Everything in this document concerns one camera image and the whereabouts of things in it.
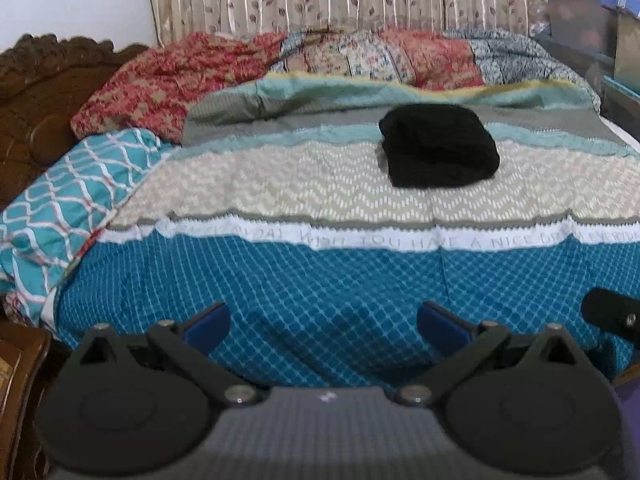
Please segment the carved wooden headboard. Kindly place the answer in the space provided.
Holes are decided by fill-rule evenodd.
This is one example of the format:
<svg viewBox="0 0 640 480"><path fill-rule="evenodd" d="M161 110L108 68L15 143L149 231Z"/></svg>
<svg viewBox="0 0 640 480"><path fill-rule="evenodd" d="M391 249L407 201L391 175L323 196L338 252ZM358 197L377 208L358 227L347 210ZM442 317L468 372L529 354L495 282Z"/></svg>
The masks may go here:
<svg viewBox="0 0 640 480"><path fill-rule="evenodd" d="M9 206L77 144L70 120L120 66L147 49L25 35L1 53L0 182Z"/></svg>

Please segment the teal lattice pattern pillow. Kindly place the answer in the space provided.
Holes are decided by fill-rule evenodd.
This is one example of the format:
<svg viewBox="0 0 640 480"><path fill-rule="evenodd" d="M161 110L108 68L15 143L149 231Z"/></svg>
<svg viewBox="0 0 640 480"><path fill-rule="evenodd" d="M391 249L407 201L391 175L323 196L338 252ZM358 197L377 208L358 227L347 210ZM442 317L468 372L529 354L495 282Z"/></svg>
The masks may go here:
<svg viewBox="0 0 640 480"><path fill-rule="evenodd" d="M88 136L1 213L1 293L11 318L52 322L47 301L90 238L174 147L146 129Z"/></svg>

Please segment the red floral patchwork quilt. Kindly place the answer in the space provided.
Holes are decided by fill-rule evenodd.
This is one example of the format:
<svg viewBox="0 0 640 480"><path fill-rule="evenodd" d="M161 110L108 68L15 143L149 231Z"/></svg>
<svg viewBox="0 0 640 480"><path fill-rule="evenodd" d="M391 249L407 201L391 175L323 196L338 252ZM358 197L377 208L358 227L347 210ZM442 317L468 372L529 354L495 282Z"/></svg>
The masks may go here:
<svg viewBox="0 0 640 480"><path fill-rule="evenodd" d="M265 76L400 84L441 96L485 87L574 88L552 102L600 105L584 77L526 36L502 29L306 28L250 39L194 32L146 50L93 93L70 121L78 139L145 128L178 143L189 110L209 93Z"/></svg>

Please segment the wooden nightstand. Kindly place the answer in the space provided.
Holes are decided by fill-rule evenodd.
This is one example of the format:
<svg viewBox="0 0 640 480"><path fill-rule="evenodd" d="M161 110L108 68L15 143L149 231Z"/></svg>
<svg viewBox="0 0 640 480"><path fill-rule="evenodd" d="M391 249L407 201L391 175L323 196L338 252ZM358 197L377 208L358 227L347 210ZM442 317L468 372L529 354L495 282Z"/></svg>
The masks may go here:
<svg viewBox="0 0 640 480"><path fill-rule="evenodd" d="M44 330L1 322L2 479L43 479L49 471L34 420L50 345Z"/></svg>

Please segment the striped patterned bed comforter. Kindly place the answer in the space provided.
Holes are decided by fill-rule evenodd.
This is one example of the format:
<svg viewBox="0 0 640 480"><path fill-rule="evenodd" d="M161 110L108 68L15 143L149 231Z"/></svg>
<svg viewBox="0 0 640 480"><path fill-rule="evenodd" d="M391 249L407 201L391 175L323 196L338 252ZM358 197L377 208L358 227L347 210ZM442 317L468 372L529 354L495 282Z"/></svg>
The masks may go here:
<svg viewBox="0 0 640 480"><path fill-rule="evenodd" d="M224 302L215 359L266 385L403 382L434 359L424 301L585 348L588 290L639 291L639 153L574 88L435 92L265 76L196 104L160 162L76 259L48 307L77 344ZM500 166L463 188L396 188L380 120L408 104L472 110Z"/></svg>

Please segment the black pants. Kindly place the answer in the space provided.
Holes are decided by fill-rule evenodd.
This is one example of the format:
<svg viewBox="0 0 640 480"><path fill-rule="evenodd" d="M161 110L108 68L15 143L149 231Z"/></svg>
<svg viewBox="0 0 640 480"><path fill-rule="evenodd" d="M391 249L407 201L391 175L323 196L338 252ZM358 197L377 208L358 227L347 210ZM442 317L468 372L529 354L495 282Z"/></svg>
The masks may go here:
<svg viewBox="0 0 640 480"><path fill-rule="evenodd" d="M492 178L500 166L494 138L477 114L463 106L401 105L378 128L396 188L463 188Z"/></svg>

